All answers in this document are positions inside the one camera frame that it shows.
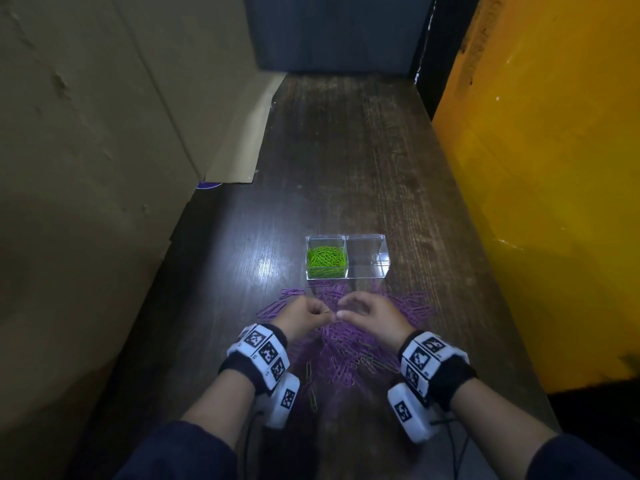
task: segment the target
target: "dark wood surface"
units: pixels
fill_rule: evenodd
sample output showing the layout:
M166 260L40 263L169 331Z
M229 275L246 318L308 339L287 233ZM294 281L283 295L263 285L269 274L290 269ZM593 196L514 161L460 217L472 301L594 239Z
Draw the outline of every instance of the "dark wood surface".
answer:
M415 87L288 75L254 182L196 191L185 208L69 477L112 476L146 434L183 414L256 311L281 288L305 285L306 235L374 232L387 235L387 290L427 290L437 309L430 329L466 350L487 384L557 428ZM344 440L350 453L329 454L338 440L324 432L327 465L374 465L376 449L395 451L393 435L362 431L380 417L372 404L356 407L359 421L344 416L342 435L353 423L368 438ZM380 460L391 476L404 468L394 455Z

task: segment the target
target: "yellow wall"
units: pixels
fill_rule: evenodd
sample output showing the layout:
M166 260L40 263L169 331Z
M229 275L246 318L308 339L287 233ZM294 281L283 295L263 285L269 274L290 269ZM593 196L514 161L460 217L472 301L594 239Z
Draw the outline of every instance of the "yellow wall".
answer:
M481 0L433 124L548 392L640 373L640 0Z

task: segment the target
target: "dark blue sleeve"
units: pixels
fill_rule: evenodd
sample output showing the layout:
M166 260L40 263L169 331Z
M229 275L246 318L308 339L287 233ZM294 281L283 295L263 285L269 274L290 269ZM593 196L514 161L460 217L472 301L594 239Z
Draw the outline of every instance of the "dark blue sleeve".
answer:
M633 480L598 450L571 435L560 435L545 443L533 457L528 480Z
M116 480L236 480L236 454L203 428L174 421L149 436Z

